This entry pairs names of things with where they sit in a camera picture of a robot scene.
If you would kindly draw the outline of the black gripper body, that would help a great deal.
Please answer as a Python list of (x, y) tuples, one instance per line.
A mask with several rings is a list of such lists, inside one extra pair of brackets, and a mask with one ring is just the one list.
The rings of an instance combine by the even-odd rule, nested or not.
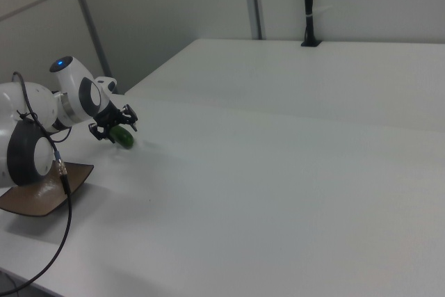
[(95, 116), (95, 122), (98, 127), (115, 127), (120, 124), (121, 110), (113, 102)]

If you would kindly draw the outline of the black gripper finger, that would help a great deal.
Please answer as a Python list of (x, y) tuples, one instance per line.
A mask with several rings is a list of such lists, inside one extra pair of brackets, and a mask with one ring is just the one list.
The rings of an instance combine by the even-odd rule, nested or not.
[(106, 139), (112, 143), (115, 142), (115, 139), (110, 135), (109, 127), (100, 127), (97, 123), (91, 123), (88, 125), (88, 129), (90, 133), (99, 141)]
[(138, 121), (138, 117), (136, 112), (130, 107), (130, 105), (125, 104), (119, 110), (118, 122), (123, 125), (129, 125), (134, 131), (138, 131), (136, 127), (136, 123)]

